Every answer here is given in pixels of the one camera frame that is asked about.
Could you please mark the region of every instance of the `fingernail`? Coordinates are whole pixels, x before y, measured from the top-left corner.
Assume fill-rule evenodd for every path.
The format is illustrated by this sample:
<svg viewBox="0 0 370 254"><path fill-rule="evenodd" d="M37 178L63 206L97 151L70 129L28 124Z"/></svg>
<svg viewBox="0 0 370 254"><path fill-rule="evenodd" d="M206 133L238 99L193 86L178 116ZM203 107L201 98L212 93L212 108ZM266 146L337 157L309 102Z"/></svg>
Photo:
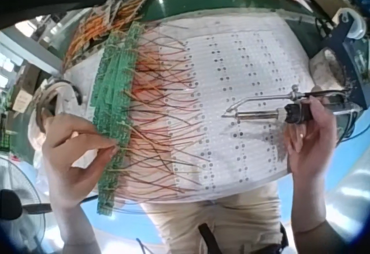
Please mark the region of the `fingernail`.
<svg viewBox="0 0 370 254"><path fill-rule="evenodd" d="M118 152L119 148L118 147L114 147L112 149L112 151L110 152L110 155L109 157L112 158L117 152Z"/></svg>

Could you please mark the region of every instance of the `black strap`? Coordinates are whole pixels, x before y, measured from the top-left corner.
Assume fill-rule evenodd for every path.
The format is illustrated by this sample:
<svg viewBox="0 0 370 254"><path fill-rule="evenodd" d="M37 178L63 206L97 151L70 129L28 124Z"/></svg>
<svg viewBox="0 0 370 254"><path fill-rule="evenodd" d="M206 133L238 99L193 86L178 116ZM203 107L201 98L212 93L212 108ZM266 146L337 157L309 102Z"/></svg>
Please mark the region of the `black strap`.
<svg viewBox="0 0 370 254"><path fill-rule="evenodd" d="M208 225L206 223L203 223L202 225L198 226L198 230L201 233L201 236L203 237L208 247L208 253L209 254L222 254L219 248L219 245L217 244L217 241L214 238L214 235L208 228Z"/></svg>
<svg viewBox="0 0 370 254"><path fill-rule="evenodd" d="M201 233L202 238L204 239L207 247L208 247L208 253L209 254L222 254L219 245L217 244L217 241L212 234L212 232L209 230L208 225L206 223L203 223L198 226L198 230ZM288 243L288 236L287 232L285 231L285 228L282 224L280 224L280 232L283 234L282 243L281 244L273 244L269 245L265 248L262 248L255 253L260 254L275 254L280 253L281 249L284 249L289 245Z"/></svg>

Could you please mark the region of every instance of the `stack of circuit boards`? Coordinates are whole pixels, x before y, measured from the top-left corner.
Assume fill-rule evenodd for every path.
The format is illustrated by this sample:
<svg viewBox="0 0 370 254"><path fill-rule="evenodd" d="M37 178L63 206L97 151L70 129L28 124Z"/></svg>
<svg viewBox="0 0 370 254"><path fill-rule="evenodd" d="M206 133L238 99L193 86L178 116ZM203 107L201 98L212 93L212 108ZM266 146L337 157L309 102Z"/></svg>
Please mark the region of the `stack of circuit boards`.
<svg viewBox="0 0 370 254"><path fill-rule="evenodd" d="M131 91L138 55L135 49L143 28L143 25L134 22L128 32L110 34L91 95L91 106L95 107L93 123L100 133L116 139L121 147L105 168L98 183L100 214L110 215L113 211L118 169L123 166L125 155L123 148L130 140L127 110L131 99L125 91Z"/></svg>

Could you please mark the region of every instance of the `soldering iron handle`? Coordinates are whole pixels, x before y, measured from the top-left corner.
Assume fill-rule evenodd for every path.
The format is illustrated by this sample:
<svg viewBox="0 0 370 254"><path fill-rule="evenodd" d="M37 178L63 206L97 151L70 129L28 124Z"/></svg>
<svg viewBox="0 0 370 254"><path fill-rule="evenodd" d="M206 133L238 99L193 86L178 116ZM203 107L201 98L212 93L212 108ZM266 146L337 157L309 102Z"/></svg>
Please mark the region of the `soldering iron handle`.
<svg viewBox="0 0 370 254"><path fill-rule="evenodd" d="M288 104L285 106L289 124L302 124L313 119L309 104Z"/></svg>

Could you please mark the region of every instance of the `left hand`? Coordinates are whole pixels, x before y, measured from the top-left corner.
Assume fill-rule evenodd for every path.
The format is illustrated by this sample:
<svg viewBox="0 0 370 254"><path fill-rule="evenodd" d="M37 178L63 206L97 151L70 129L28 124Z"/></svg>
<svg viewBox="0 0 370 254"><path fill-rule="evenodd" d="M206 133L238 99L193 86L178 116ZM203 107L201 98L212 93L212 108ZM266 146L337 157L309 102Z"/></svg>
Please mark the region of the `left hand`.
<svg viewBox="0 0 370 254"><path fill-rule="evenodd" d="M117 142L99 135L88 120L69 114L46 119L45 129L42 152L51 205L73 208L93 190L105 165L117 153ZM72 167L86 151L94 149L98 154L86 169Z"/></svg>

